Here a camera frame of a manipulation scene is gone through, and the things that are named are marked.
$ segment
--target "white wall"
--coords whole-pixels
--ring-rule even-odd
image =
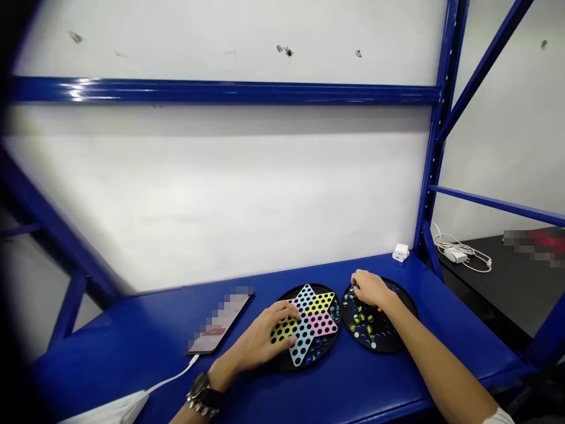
[[[39,10],[15,72],[434,85],[446,3],[50,0]],[[82,41],[73,41],[70,31]],[[279,53],[277,45],[294,55]]]
[[[456,96],[512,3],[471,1]],[[440,185],[565,214],[564,22],[565,2],[533,3],[448,137]],[[442,194],[434,221],[460,240],[549,226]]]
[[[0,213],[0,220],[3,229],[18,226],[4,212]],[[70,277],[27,234],[1,240],[0,255],[16,332],[26,359],[31,362],[47,350]],[[100,312],[85,294],[74,330]]]
[[[127,291],[370,256],[413,238],[429,108],[14,111],[29,126],[9,151]]]
[[[45,2],[15,72],[433,85],[445,7]],[[8,148],[136,292],[410,244],[429,118],[427,107],[21,105]]]

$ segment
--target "watch strap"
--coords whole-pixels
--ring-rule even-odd
[[[200,402],[209,408],[219,409],[224,404],[225,393],[218,392],[208,386],[200,396]]]

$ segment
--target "blue tabletop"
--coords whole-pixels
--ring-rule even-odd
[[[218,309],[224,294],[235,286],[252,286],[255,296],[218,351],[201,356],[188,373],[152,393],[136,421],[168,422],[196,375],[208,370],[264,308],[306,283],[324,284],[341,296],[358,268],[403,286],[424,325],[484,385],[533,370],[418,258],[400,263],[387,254],[129,297],[40,357],[33,368],[35,383],[57,419],[147,390],[188,365],[188,339]],[[292,416],[301,423],[383,422],[432,405],[407,352],[371,352],[342,329],[333,348],[303,372],[278,373],[267,365],[242,375],[214,422],[288,424]]]

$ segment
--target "person's left hand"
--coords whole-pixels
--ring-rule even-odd
[[[294,345],[296,336],[286,337],[278,343],[271,343],[273,327],[288,316],[295,318],[296,321],[300,320],[296,306],[285,300],[275,302],[261,312],[227,352],[235,362],[238,371],[250,370],[264,364]]]

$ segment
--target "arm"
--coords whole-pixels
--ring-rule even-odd
[[[380,306],[422,375],[437,408],[450,424],[479,424],[493,415],[498,404],[465,366],[405,307],[381,278],[357,270],[351,276],[355,295]]]
[[[264,364],[291,348],[296,342],[295,336],[274,344],[270,338],[272,328],[288,316],[292,316],[296,321],[300,320],[296,306],[285,301],[276,302],[261,312],[234,345],[214,361],[208,371],[210,387],[219,392],[226,392],[237,374]],[[205,424],[209,421],[210,417],[202,416],[185,403],[169,424]]]

